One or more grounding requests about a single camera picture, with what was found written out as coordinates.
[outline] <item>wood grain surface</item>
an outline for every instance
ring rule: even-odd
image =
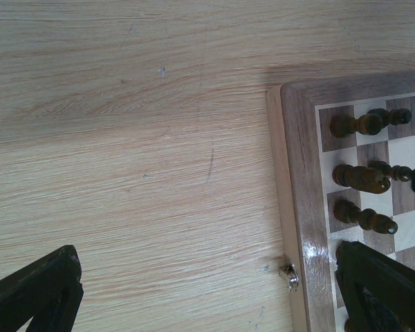
[[[415,68],[415,1],[0,1],[0,279],[74,331],[292,331],[265,92]]]

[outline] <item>dark wooden chess piece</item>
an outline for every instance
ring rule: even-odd
[[[340,114],[331,119],[331,133],[337,138],[344,138],[355,132],[362,135],[376,135],[382,128],[384,128],[382,117],[376,113],[364,114],[358,119]]]
[[[395,181],[407,182],[411,181],[412,190],[415,192],[415,169],[407,166],[391,166],[384,161],[371,161],[369,167],[380,170],[386,177]]]
[[[335,183],[362,192],[382,194],[390,188],[390,180],[380,169],[341,164],[332,172]]]
[[[346,323],[344,324],[344,332],[355,332],[353,330],[351,320],[347,320]]]
[[[382,118],[383,128],[388,125],[405,125],[412,120],[412,112],[409,109],[372,109],[367,114],[378,114]]]
[[[398,230],[398,224],[388,216],[372,209],[361,211],[357,205],[346,200],[335,203],[333,214],[343,223],[358,223],[363,230],[373,230],[380,234],[395,234]]]

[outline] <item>chess piece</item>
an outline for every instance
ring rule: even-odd
[[[354,203],[340,200],[333,209],[335,218],[343,223],[358,223],[363,230],[373,230],[380,234],[395,234],[398,224],[384,214],[372,209],[361,209]]]
[[[355,332],[353,330],[351,320],[347,320],[346,323],[344,324],[344,332]]]
[[[392,109],[386,111],[385,109],[372,109],[367,114],[378,114],[382,118],[383,128],[388,125],[405,125],[412,120],[412,112],[409,109]]]
[[[410,169],[406,166],[390,166],[384,161],[371,161],[370,168],[380,170],[386,177],[392,178],[395,181],[407,182],[411,181],[411,188],[415,192],[415,169]]]
[[[376,135],[382,128],[382,118],[376,113],[364,114],[358,119],[340,114],[331,119],[331,133],[337,138],[344,138],[355,132]]]
[[[390,188],[390,180],[381,169],[341,164],[332,172],[332,179],[343,187],[352,187],[362,192],[382,194]]]

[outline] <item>chessboard edge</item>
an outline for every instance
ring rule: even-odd
[[[288,168],[312,331],[334,331],[333,291],[315,105],[291,84],[280,91]]]
[[[292,308],[293,324],[295,331],[319,331],[325,328],[332,331],[334,324],[317,320],[317,315],[310,315],[311,303],[308,301],[307,292],[309,286],[316,289],[317,285],[306,284],[313,271],[310,265],[305,265],[302,252],[302,234],[295,213],[293,187],[288,163],[286,136],[284,131],[284,119],[281,103],[282,86],[276,86],[266,94],[266,106],[270,127],[271,147],[275,168],[275,178],[279,202],[279,213],[282,225],[284,250],[286,258],[294,265],[299,275],[299,286],[290,292],[290,305]]]
[[[415,70],[287,82],[314,106],[415,93]]]

